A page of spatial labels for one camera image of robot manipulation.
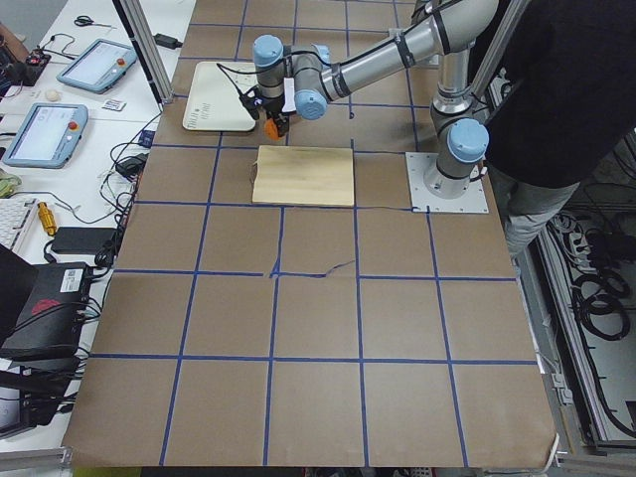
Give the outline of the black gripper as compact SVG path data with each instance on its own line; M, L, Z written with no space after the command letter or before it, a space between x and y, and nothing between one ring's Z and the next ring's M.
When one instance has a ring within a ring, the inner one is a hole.
M262 95L259 98L260 107L265 111L268 118L275 118L275 126L278 137L285 137L289 132L289 115L293 114L293 108L286 106L284 94L277 97L267 97Z

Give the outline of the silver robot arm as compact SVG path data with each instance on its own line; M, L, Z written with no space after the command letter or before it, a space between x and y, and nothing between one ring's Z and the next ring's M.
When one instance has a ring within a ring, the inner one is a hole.
M262 35L252 46L257 84L240 95L254 119L264 113L271 137L289 130L284 111L284 82L294 85L294 112L307 120L322 117L329 103L424 60L440 60L431 118L439 153L424 173L434 195L458 198L485 155L489 135L473 119L472 88L468 79L470 50L495 17L495 1L419 1L410 26L342 61L331 62L327 47L283 45L275 36Z

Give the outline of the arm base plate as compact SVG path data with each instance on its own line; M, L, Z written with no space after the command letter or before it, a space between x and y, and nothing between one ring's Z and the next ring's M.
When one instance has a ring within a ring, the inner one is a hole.
M390 33L396 52L393 63L398 68L409 69L424 65L429 58L438 55L438 42L432 30L394 30Z
M405 153L411 210L432 214L488 214L479 166L475 164L466 178L449 179L437 169L437 156L437 153Z

